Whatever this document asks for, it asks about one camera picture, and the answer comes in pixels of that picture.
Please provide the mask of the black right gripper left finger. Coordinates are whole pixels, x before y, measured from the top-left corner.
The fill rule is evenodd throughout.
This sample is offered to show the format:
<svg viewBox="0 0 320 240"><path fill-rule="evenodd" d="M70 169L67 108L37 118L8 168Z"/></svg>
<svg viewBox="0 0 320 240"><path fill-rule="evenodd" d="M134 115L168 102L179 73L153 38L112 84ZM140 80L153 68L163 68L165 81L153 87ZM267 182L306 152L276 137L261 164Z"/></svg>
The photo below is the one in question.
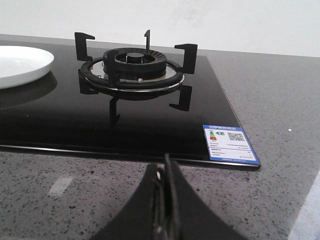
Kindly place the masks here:
<svg viewBox="0 0 320 240"><path fill-rule="evenodd" d="M163 171L146 167L143 178L121 211L92 240L158 240L165 218Z"/></svg>

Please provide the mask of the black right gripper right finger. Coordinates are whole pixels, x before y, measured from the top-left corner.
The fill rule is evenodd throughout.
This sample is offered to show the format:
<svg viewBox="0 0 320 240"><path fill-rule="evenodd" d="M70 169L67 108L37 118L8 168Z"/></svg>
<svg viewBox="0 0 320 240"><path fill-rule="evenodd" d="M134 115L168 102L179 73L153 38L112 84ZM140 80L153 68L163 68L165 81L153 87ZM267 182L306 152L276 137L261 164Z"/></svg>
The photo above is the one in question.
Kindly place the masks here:
<svg viewBox="0 0 320 240"><path fill-rule="evenodd" d="M176 161L164 155L164 202L170 240L244 240L191 188Z"/></svg>

